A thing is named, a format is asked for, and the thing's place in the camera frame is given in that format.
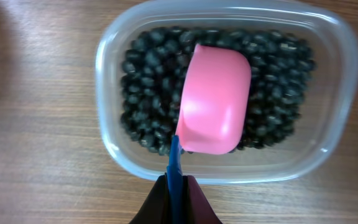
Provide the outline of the pink scoop blue handle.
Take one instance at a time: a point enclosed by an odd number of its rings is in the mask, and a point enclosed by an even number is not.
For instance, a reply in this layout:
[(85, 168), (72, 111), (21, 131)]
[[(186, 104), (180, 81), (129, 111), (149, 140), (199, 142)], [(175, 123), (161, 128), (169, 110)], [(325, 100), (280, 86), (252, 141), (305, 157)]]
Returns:
[(196, 45), (183, 86), (167, 166), (172, 223), (184, 222), (182, 150), (221, 155), (238, 145), (250, 80), (250, 65), (239, 52)]

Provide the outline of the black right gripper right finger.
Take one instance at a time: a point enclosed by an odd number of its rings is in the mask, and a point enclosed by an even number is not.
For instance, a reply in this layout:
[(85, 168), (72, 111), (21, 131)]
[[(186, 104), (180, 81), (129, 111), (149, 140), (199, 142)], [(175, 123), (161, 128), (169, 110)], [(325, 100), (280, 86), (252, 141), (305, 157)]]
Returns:
[(191, 175), (183, 177), (183, 211), (184, 223), (187, 224), (222, 224), (209, 204), (201, 187)]

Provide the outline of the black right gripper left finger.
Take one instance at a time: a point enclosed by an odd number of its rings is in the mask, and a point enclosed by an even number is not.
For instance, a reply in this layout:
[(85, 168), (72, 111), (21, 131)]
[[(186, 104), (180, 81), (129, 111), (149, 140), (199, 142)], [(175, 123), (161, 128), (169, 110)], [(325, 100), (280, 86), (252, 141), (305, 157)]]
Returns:
[(169, 224), (170, 204), (167, 178), (161, 175), (150, 190), (140, 210), (129, 224)]

